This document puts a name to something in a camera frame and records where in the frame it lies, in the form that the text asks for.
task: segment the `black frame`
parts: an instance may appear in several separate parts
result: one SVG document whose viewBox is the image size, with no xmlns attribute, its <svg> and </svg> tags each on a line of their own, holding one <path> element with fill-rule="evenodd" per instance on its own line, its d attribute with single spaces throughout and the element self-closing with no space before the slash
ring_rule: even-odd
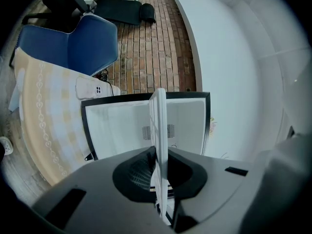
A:
<svg viewBox="0 0 312 234">
<path fill-rule="evenodd" d="M 142 101 L 149 100 L 153 93 L 145 93 L 145 94 L 132 94 L 132 95 L 121 95 L 121 96 L 112 96 L 112 97 L 103 97 L 96 98 L 90 100 L 83 100 L 81 102 L 81 117 L 84 133 L 87 138 L 88 146 L 90 148 L 91 153 L 85 158 L 86 161 L 94 159 L 98 160 L 98 156 L 94 149 L 89 126 L 86 114 L 86 107 L 88 106 L 96 106 L 102 104 L 111 104 L 111 103 L 119 103 L 119 102 L 130 102 L 130 101 Z M 205 136 L 203 142 L 203 150 L 205 148 L 205 144 L 207 138 L 209 136 L 209 128 L 210 128 L 210 93 L 209 92 L 166 92 L 166 99 L 187 99 L 187 98 L 205 98 L 206 99 L 206 129 Z"/>
</svg>

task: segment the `brick floor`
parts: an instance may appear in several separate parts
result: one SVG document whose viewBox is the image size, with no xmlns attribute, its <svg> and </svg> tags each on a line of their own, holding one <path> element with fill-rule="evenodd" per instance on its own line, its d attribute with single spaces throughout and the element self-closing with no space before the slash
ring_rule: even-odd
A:
<svg viewBox="0 0 312 234">
<path fill-rule="evenodd" d="M 174 0 L 141 0 L 155 8 L 156 24 L 116 23 L 118 60 L 108 68 L 109 81 L 121 94 L 196 91 L 188 34 Z"/>
</svg>

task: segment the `black cable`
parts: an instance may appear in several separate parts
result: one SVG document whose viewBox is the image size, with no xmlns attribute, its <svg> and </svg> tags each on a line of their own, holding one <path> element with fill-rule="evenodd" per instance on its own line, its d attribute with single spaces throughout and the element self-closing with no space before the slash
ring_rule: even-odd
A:
<svg viewBox="0 0 312 234">
<path fill-rule="evenodd" d="M 108 81 L 108 70 L 104 69 L 102 73 L 96 75 L 95 77 L 101 81 L 107 82 L 111 86 L 112 96 L 114 96 L 113 87 L 112 87 L 111 83 Z"/>
</svg>

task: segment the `blue office chair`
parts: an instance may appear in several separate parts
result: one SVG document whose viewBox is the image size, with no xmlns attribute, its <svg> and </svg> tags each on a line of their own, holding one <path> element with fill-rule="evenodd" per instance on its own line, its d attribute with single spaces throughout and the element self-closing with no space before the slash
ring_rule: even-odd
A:
<svg viewBox="0 0 312 234">
<path fill-rule="evenodd" d="M 84 15 L 69 34 L 26 25 L 15 49 L 18 47 L 33 58 L 94 76 L 118 57 L 117 27 L 92 14 Z"/>
</svg>

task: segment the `black mat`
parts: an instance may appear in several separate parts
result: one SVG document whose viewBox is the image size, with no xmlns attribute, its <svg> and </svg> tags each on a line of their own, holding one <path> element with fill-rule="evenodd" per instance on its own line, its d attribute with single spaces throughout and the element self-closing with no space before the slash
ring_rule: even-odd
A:
<svg viewBox="0 0 312 234">
<path fill-rule="evenodd" d="M 140 25 L 141 3 L 129 0 L 99 0 L 94 14 L 110 21 Z"/>
</svg>

